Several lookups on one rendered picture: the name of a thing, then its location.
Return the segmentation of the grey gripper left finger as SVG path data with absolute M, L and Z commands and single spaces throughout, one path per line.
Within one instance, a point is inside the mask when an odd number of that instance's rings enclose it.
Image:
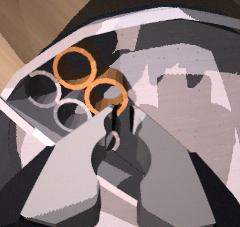
M 0 227 L 95 227 L 101 194 L 97 168 L 115 131 L 110 104 L 46 146 L 0 190 Z

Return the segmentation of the bronze bushing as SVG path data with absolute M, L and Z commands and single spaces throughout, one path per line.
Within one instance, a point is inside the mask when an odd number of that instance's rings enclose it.
M 80 52 L 85 55 L 92 67 L 92 72 L 80 74 L 74 72 L 67 63 L 68 52 Z M 100 52 L 97 47 L 92 43 L 84 40 L 80 40 L 63 52 L 59 53 L 53 63 L 53 71 L 56 79 L 66 88 L 70 89 L 83 89 L 91 84 L 95 79 L 101 63 Z
M 121 90 L 121 94 L 113 99 L 106 99 L 101 97 L 95 91 L 94 86 L 99 83 L 114 84 Z M 102 68 L 98 70 L 95 79 L 87 86 L 85 92 L 85 102 L 87 107 L 94 114 L 99 113 L 101 110 L 109 106 L 110 104 L 118 105 L 117 115 L 120 114 L 127 105 L 128 102 L 128 83 L 127 79 L 122 72 L 114 68 Z

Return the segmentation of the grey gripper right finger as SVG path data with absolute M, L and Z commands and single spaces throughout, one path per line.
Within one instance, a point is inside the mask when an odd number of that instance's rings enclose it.
M 130 132 L 138 139 L 136 159 L 145 172 L 138 226 L 240 227 L 239 202 L 203 159 L 137 105 L 129 112 Z

